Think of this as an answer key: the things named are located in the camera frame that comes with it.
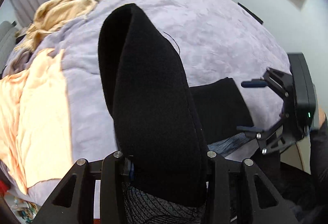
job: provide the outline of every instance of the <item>beige fabric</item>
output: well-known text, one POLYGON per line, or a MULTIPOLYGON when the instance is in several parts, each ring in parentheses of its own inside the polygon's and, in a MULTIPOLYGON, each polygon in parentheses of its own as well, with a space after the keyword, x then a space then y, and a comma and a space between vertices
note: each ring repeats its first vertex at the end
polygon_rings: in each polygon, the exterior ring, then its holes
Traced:
POLYGON ((47 35, 58 31, 70 20, 89 13, 96 5, 97 0, 50 0, 43 3, 35 12, 24 41, 15 50, 27 48, 34 52, 47 35))
POLYGON ((27 70, 0 80, 0 159, 23 194, 61 179, 73 165, 64 50, 38 53, 27 70))

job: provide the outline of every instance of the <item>gray sofa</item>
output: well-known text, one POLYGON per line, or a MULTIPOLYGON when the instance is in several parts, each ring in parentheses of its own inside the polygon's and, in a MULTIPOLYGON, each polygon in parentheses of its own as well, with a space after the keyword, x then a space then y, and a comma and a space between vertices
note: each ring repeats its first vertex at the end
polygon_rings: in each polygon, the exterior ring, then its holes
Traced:
POLYGON ((4 21, 0 24, 0 72, 6 65, 8 57, 15 47, 15 33, 18 29, 15 23, 4 21))

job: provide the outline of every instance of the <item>blue lever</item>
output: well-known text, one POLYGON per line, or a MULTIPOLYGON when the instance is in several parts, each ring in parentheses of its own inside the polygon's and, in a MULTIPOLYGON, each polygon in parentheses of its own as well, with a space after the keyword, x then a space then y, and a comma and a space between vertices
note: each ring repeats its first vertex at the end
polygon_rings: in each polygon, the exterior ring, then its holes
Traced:
POLYGON ((264 88, 268 86, 265 80, 251 80, 251 81, 243 81, 241 83, 243 88, 264 88))

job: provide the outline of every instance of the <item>white wall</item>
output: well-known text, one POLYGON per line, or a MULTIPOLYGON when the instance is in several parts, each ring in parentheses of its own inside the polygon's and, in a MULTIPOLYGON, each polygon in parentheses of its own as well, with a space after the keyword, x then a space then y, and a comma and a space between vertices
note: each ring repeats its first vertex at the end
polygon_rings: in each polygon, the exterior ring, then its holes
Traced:
POLYGON ((14 8, 9 0, 4 0, 0 7, 0 23, 5 20, 9 21, 10 23, 16 21, 17 27, 19 26, 18 21, 16 20, 14 8))
POLYGON ((233 0, 264 21, 286 52, 303 52, 318 100, 328 113, 328 1, 233 0))

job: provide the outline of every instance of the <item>peach cloth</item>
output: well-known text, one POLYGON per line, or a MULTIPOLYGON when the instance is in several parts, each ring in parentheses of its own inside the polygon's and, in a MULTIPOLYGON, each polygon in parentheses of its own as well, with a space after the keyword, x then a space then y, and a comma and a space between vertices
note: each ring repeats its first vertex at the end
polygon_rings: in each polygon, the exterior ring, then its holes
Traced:
POLYGON ((73 165, 64 50, 38 53, 27 70, 0 80, 0 159, 23 194, 61 179, 73 165))

